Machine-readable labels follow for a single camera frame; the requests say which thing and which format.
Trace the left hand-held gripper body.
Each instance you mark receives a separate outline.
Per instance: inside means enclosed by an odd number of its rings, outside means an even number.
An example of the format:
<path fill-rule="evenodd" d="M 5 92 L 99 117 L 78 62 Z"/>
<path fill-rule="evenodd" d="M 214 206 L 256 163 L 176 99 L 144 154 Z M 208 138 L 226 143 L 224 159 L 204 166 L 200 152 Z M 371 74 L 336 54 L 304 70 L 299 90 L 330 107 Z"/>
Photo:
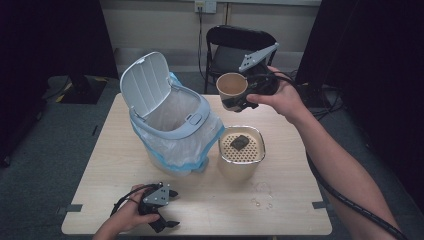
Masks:
<path fill-rule="evenodd" d="M 141 197 L 138 207 L 140 215 L 157 214 L 158 209 L 169 204 L 170 187 L 163 183 L 147 188 Z"/>

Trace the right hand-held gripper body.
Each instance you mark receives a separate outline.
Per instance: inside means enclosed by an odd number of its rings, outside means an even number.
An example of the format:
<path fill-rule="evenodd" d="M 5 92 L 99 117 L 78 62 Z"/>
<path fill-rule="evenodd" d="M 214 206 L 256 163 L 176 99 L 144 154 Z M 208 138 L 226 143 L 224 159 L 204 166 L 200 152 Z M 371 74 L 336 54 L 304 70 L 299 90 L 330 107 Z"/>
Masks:
<path fill-rule="evenodd" d="M 278 89 L 277 77 L 269 70 L 266 58 L 278 48 L 274 43 L 264 49 L 257 50 L 244 56 L 239 66 L 239 72 L 248 82 L 248 90 L 260 95 L 273 95 Z"/>

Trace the brown paper cup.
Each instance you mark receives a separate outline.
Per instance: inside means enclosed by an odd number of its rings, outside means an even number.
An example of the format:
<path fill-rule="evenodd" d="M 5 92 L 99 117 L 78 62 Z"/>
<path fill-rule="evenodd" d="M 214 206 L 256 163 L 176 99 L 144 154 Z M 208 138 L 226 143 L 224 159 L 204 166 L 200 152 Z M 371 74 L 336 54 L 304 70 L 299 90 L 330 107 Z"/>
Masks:
<path fill-rule="evenodd" d="M 222 102 L 225 99 L 240 97 L 246 91 L 248 82 L 239 73 L 226 73 L 218 78 L 216 87 Z"/>

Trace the beige bin with strainer top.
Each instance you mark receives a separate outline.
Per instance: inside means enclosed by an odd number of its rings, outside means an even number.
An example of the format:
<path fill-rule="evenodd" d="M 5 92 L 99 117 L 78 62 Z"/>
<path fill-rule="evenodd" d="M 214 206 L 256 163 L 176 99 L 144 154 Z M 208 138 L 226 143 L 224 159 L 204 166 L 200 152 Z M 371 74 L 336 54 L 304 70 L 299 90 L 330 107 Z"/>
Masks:
<path fill-rule="evenodd" d="M 249 144 L 240 151 L 230 146 L 230 143 L 239 135 L 245 135 L 250 140 Z M 218 148 L 218 169 L 224 177 L 234 182 L 251 178 L 266 156 L 262 134 L 251 126 L 227 127 L 218 140 Z"/>

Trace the white grey lidded trash can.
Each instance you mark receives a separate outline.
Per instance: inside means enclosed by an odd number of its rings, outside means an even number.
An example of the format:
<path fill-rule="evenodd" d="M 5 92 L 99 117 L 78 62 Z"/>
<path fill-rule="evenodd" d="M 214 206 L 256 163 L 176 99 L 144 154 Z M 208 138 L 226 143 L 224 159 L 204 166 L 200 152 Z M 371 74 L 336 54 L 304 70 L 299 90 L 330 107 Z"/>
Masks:
<path fill-rule="evenodd" d="M 128 109 L 142 117 L 155 110 L 170 94 L 170 71 L 163 54 L 149 53 L 129 66 L 121 76 L 120 89 Z"/>

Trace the person's left hand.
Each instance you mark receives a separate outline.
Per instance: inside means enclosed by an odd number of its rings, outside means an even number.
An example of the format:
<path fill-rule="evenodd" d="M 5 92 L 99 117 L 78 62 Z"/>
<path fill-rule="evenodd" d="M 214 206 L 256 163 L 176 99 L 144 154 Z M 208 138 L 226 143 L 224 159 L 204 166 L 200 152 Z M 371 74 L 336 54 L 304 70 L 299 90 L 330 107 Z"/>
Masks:
<path fill-rule="evenodd" d="M 146 187 L 143 184 L 133 186 L 131 194 L 125 198 L 123 205 L 108 219 L 109 225 L 115 226 L 119 233 L 159 219 L 158 214 L 140 215 L 138 212 L 138 206 L 145 190 Z"/>

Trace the person's right hand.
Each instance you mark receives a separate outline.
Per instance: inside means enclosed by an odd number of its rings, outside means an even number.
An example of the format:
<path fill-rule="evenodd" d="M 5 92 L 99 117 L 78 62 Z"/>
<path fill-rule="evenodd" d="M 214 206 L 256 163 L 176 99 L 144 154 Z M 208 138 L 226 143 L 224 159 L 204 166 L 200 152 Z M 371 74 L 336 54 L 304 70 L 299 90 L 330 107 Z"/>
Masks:
<path fill-rule="evenodd" d="M 279 88 L 274 95 L 249 94 L 246 99 L 251 103 L 265 104 L 272 107 L 293 125 L 299 125 L 312 118 L 297 90 L 284 80 L 279 82 Z"/>

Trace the black folding chair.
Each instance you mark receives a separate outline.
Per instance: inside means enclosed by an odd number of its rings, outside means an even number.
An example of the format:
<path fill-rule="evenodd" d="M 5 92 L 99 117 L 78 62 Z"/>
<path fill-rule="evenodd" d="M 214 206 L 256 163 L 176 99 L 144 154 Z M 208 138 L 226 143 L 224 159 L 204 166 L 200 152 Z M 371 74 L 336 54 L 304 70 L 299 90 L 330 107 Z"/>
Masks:
<path fill-rule="evenodd" d="M 239 72 L 246 55 L 273 46 L 277 40 L 269 33 L 248 28 L 218 25 L 206 33 L 204 93 L 223 74 Z"/>

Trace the spilled water drops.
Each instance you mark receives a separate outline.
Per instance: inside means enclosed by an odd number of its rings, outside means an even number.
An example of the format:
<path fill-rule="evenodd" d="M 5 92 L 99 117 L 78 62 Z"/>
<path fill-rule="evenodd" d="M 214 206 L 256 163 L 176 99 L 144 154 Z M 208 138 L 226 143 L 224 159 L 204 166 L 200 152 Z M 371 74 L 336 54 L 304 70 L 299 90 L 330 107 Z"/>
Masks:
<path fill-rule="evenodd" d="M 272 209 L 273 193 L 271 185 L 266 182 L 256 183 L 251 190 L 251 202 L 258 208 Z"/>

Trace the grey tape strip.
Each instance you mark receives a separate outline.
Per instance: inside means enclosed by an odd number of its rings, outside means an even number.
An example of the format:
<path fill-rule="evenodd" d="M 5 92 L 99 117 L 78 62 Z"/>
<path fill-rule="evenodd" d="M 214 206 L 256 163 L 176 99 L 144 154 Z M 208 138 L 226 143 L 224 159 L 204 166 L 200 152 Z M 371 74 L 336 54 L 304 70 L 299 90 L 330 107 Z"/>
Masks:
<path fill-rule="evenodd" d="M 324 209 L 325 208 L 325 209 L 330 210 L 330 211 L 333 210 L 333 206 L 330 203 L 325 202 L 325 201 L 312 202 L 312 206 L 313 206 L 314 209 Z"/>
<path fill-rule="evenodd" d="M 66 215 L 69 212 L 80 212 L 82 207 L 82 204 L 68 204 L 66 206 L 59 207 L 56 213 L 58 215 Z"/>

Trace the black curtain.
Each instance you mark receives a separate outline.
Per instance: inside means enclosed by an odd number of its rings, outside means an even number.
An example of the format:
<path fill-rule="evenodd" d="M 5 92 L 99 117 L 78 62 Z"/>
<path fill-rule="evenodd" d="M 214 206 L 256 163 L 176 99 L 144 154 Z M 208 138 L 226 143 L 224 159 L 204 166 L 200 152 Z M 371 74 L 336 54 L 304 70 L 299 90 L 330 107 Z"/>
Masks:
<path fill-rule="evenodd" d="M 424 213 L 424 0 L 321 0 L 296 80 L 341 89 Z"/>
<path fill-rule="evenodd" d="M 0 0 L 0 167 L 62 75 L 118 77 L 100 0 Z"/>

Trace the white wall outlet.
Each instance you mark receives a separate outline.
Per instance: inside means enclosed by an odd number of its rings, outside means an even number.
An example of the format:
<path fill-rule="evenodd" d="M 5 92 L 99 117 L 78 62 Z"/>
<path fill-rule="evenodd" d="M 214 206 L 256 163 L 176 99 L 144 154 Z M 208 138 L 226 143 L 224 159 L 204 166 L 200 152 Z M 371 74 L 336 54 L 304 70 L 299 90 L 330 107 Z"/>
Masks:
<path fill-rule="evenodd" d="M 213 0 L 196 0 L 194 2 L 196 13 L 215 14 L 217 12 L 217 2 Z"/>

